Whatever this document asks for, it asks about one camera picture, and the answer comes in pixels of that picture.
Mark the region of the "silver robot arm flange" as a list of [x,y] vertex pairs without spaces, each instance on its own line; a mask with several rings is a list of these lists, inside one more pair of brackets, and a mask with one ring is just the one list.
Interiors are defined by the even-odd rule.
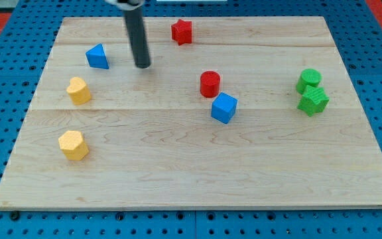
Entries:
[[105,2],[115,5],[122,11],[132,11],[139,8],[144,0],[105,0]]

